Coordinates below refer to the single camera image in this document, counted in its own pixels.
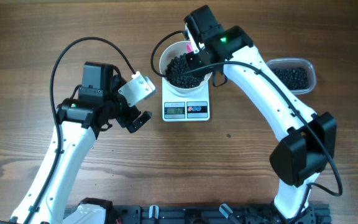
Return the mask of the pink scoop blue handle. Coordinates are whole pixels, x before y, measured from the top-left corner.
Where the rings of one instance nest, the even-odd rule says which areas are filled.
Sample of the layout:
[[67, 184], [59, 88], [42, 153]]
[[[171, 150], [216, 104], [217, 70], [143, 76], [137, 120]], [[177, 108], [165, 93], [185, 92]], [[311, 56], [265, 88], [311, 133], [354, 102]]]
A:
[[186, 45], [186, 50], [188, 53], [191, 53], [193, 51], [192, 45], [191, 44], [187, 44]]

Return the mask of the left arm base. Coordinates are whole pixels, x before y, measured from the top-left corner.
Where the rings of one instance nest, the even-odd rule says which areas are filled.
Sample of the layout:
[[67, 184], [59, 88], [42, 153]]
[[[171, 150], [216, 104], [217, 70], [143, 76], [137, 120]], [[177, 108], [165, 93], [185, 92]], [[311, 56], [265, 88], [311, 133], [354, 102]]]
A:
[[64, 218], [64, 224], [121, 224], [121, 216], [110, 200], [83, 199], [76, 210]]

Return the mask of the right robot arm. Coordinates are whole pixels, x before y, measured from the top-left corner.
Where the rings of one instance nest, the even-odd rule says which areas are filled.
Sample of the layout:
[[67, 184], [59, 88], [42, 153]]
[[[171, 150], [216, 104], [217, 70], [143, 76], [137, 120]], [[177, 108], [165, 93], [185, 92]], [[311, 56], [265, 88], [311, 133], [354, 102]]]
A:
[[219, 71], [233, 81], [267, 120], [278, 140], [269, 157], [280, 179], [273, 204], [285, 223], [297, 222], [308, 208], [308, 196], [318, 187], [333, 196], [343, 193], [333, 161], [337, 122], [318, 115], [299, 100], [269, 69], [253, 40], [239, 26], [224, 29], [209, 6], [184, 18], [194, 51], [189, 73]]

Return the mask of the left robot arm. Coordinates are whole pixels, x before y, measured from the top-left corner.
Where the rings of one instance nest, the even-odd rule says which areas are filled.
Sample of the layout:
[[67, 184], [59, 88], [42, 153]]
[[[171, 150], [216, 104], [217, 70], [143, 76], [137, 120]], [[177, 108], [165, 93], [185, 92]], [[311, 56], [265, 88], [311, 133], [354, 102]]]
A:
[[155, 91], [152, 81], [140, 72], [125, 81], [114, 65], [85, 63], [82, 83], [74, 95], [53, 109], [57, 123], [48, 151], [9, 223], [117, 223], [112, 202], [97, 198], [85, 198], [66, 215], [68, 197], [99, 133], [111, 127], [112, 119], [130, 133], [136, 132], [152, 115], [140, 112], [136, 104]]

